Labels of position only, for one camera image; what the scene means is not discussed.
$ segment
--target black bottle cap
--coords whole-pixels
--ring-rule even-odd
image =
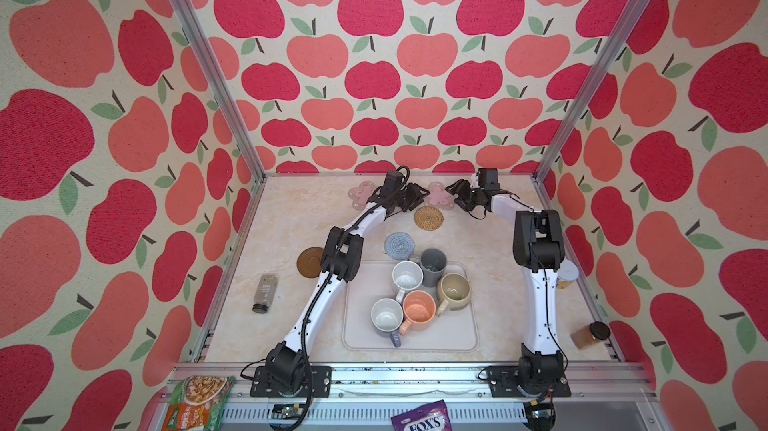
[[[589,331],[596,340],[605,341],[610,338],[610,328],[606,323],[595,321],[589,325]]]

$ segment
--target blue woven coaster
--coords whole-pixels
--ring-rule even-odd
[[[384,252],[397,261],[405,261],[416,250],[416,243],[408,233],[390,234],[384,241]]]

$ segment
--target beige mug handle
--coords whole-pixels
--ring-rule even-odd
[[[448,300],[440,301],[440,306],[438,306],[435,316],[440,316],[446,309],[448,309]]]
[[[411,329],[412,324],[413,322],[411,320],[406,319],[406,322],[400,326],[400,336],[406,336],[408,334],[408,330]]]

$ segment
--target orange mug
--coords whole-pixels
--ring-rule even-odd
[[[411,330],[426,330],[435,319],[437,305],[432,295],[426,291],[415,290],[408,293],[402,301],[402,310],[406,320],[400,326],[400,335],[406,336]]]

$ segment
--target brown round coaster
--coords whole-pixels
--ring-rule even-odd
[[[322,260],[321,247],[308,247],[299,254],[296,260],[296,267],[303,277],[320,276],[320,260]]]
[[[416,226],[426,231],[435,231],[442,226],[442,213],[434,206],[421,206],[413,214]]]

